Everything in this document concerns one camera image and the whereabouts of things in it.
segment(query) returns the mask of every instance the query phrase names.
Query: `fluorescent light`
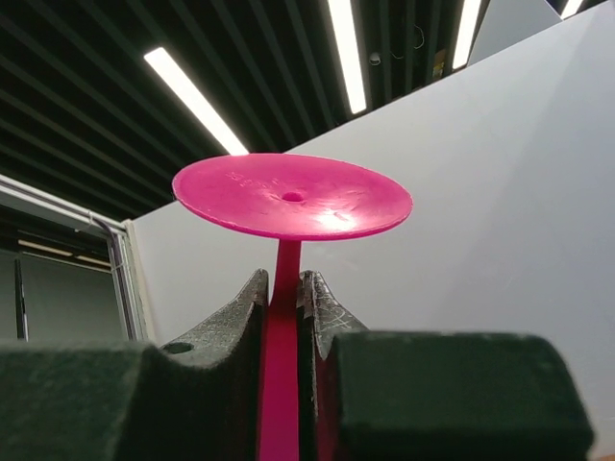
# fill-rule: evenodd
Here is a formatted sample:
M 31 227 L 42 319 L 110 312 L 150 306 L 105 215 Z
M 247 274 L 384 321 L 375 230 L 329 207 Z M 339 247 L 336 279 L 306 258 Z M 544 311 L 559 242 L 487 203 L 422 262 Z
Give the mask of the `fluorescent light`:
M 80 259 L 81 261 L 91 262 L 92 264 L 99 264 L 101 266 L 111 267 L 111 265 L 107 261 L 101 261 L 100 259 L 94 259 L 93 257 L 77 256 L 77 259 Z
M 351 0 L 329 0 L 329 12 L 335 33 L 337 53 L 342 64 L 344 85 L 352 113 L 367 109 L 363 76 L 358 60 L 357 34 Z
M 582 3 L 583 0 L 568 0 L 566 6 L 564 7 L 564 11 L 561 13 L 561 18 L 566 19 L 567 17 L 577 14 L 577 11 Z
M 157 48 L 144 58 L 229 154 L 248 155 L 245 146 L 164 48 Z
M 64 250 L 58 250 L 57 248 L 46 247 L 44 245 L 38 245 L 38 243 L 29 242 L 27 240 L 18 240 L 18 243 L 22 247 L 28 247 L 34 250 L 40 250 L 42 252 L 53 253 L 54 255 L 73 256 L 73 254 L 70 252 L 65 252 Z
M 84 269 L 89 269 L 91 271 L 96 271 L 96 272 L 103 272 L 105 274 L 110 274 L 111 271 L 109 269 L 99 269 L 98 267 L 92 267 L 92 266 L 85 266 L 83 264 L 76 264 L 74 262 L 71 261 L 64 261 L 63 259 L 56 259 L 52 256 L 43 256 L 43 255 L 39 255 L 37 253 L 28 253 L 28 252 L 23 252 L 23 254 L 28 255 L 28 256 L 33 256 L 33 257 L 38 257 L 40 259 L 46 259 L 48 261 L 55 261 L 58 262 L 60 264 L 68 264 L 69 266 L 75 266 L 75 267 L 83 267 Z
M 453 69 L 458 69 L 468 63 L 472 38 L 479 20 L 480 0 L 464 0 L 459 21 L 459 33 L 453 56 Z

